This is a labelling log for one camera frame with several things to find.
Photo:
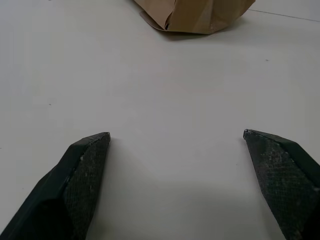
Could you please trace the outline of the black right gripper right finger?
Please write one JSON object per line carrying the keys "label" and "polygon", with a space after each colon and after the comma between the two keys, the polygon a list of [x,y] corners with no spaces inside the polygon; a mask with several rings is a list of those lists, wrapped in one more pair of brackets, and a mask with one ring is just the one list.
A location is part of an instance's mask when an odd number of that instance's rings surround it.
{"label": "black right gripper right finger", "polygon": [[287,240],[320,238],[320,166],[296,142],[246,129],[261,193]]}

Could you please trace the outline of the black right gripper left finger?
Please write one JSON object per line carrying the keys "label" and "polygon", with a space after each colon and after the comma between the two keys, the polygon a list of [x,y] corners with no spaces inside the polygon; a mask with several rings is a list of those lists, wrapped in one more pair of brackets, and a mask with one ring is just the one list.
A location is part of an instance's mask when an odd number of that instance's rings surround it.
{"label": "black right gripper left finger", "polygon": [[32,189],[0,235],[2,240],[84,240],[98,202],[111,136],[71,144]]}

